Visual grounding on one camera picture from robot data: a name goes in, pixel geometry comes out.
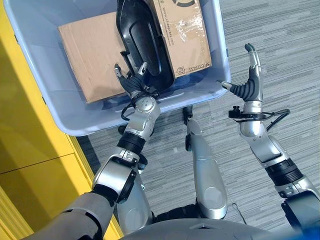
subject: cardboard box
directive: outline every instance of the cardboard box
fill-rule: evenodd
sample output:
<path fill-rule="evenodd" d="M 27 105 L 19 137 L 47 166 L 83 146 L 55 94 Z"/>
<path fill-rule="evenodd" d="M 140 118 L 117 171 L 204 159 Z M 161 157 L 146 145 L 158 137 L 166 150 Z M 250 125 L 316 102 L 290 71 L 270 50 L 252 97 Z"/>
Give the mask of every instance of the cardboard box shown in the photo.
<path fill-rule="evenodd" d="M 125 50 L 116 26 L 116 13 L 68 23 L 58 28 L 73 73 L 87 103 L 124 93 L 114 67 L 129 69 L 120 52 Z"/>
<path fill-rule="evenodd" d="M 199 0 L 147 2 L 153 3 L 156 11 L 175 77 L 210 67 L 210 49 Z"/>

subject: robotic hand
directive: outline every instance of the robotic hand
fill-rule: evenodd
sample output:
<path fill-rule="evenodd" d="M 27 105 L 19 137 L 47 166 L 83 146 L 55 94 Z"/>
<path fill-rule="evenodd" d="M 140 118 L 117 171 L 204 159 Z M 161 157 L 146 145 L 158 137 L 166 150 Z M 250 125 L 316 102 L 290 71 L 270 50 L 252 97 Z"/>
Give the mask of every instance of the robotic hand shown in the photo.
<path fill-rule="evenodd" d="M 300 228 L 309 226 L 319 221 L 320 194 L 279 142 L 268 135 L 268 130 L 290 111 L 263 112 L 264 79 L 261 64 L 254 46 L 248 43 L 245 49 L 250 58 L 247 83 L 235 85 L 221 82 L 223 88 L 244 100 L 243 111 L 240 111 L 239 106 L 234 106 L 229 111 L 229 118 L 238 119 L 236 122 L 240 125 L 240 136 L 250 145 L 253 154 L 274 182 L 279 195 L 287 199 L 281 206 L 290 224 Z M 280 116 L 266 128 L 263 121 L 276 115 Z"/>
<path fill-rule="evenodd" d="M 135 112 L 113 154 L 96 173 L 92 191 L 79 196 L 49 225 L 27 237 L 31 240 L 102 239 L 114 212 L 115 203 L 127 200 L 137 176 L 137 164 L 144 144 L 153 132 L 160 108 L 155 89 L 143 82 L 147 64 L 135 76 L 124 77 L 119 66 L 115 73 L 131 98 Z"/>

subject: black object in bin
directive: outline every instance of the black object in bin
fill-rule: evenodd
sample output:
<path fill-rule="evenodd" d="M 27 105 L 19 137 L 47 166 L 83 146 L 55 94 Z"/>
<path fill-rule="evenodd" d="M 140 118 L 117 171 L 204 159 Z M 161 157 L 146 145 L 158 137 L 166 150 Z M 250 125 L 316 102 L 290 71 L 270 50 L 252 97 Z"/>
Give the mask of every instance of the black object in bin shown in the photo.
<path fill-rule="evenodd" d="M 158 33 L 155 19 L 143 0 L 118 0 L 116 26 L 125 52 L 122 56 L 132 75 L 147 62 L 145 84 L 158 92 L 169 88 L 175 81 L 163 36 Z"/>

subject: gray carpet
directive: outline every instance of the gray carpet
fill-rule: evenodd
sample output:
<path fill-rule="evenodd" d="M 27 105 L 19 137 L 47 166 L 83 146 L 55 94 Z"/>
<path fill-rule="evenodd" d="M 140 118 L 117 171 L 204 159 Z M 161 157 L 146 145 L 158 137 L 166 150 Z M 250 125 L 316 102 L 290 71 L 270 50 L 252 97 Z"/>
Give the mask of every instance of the gray carpet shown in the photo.
<path fill-rule="evenodd" d="M 252 43 L 263 64 L 266 111 L 291 114 L 270 134 L 287 149 L 300 170 L 320 189 L 320 1 L 220 1 L 232 82 L 248 79 L 244 44 Z M 228 110 L 243 102 L 231 93 L 194 106 L 194 118 L 212 148 L 228 193 L 226 220 L 276 231 L 289 226 L 282 199 L 261 168 Z M 192 154 L 185 151 L 182 111 L 162 114 L 144 147 L 149 164 L 141 175 L 154 213 L 195 202 Z M 116 128 L 79 138 L 93 171 L 111 154 L 120 135 Z"/>

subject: black cable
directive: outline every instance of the black cable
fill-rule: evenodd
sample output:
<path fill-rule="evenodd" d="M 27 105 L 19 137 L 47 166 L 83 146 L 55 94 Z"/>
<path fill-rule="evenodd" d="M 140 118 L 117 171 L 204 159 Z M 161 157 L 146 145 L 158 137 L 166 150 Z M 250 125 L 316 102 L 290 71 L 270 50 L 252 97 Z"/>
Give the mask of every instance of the black cable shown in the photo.
<path fill-rule="evenodd" d="M 247 222 L 246 222 L 246 220 L 245 220 L 245 217 L 242 215 L 241 211 L 239 210 L 238 205 L 237 205 L 235 202 L 232 203 L 231 205 L 232 205 L 233 209 L 236 210 L 236 211 L 239 213 L 240 217 L 241 217 L 242 220 L 243 220 L 243 223 L 246 224 L 246 225 L 248 225 Z"/>
<path fill-rule="evenodd" d="M 122 109 L 122 111 L 121 111 L 121 118 L 122 118 L 123 120 L 125 120 L 125 121 L 129 121 L 129 120 L 130 120 L 129 118 L 127 118 L 127 117 L 125 116 L 125 113 L 126 113 L 126 111 L 128 110 L 128 108 L 131 108 L 131 107 L 133 107 L 133 105 L 131 104 L 131 102 L 129 102 L 129 104 Z"/>
<path fill-rule="evenodd" d="M 278 122 L 280 122 L 282 119 L 284 119 L 286 116 L 290 114 L 290 110 L 281 116 L 279 116 L 276 120 L 272 121 L 269 126 L 266 127 L 266 131 L 268 132 L 274 125 L 276 125 Z"/>
<path fill-rule="evenodd" d="M 255 122 L 255 121 L 265 121 L 268 120 L 274 116 L 278 116 L 281 115 L 280 117 L 278 117 L 274 122 L 271 122 L 271 124 L 267 127 L 268 129 L 271 129 L 276 123 L 280 122 L 284 117 L 288 116 L 290 114 L 290 110 L 289 109 L 283 109 L 280 111 L 276 111 L 276 112 L 261 112 L 261 114 L 266 114 L 269 115 L 266 118 L 257 118 L 257 119 L 245 119 L 245 120 L 235 120 L 237 123 L 244 123 L 244 122 Z"/>

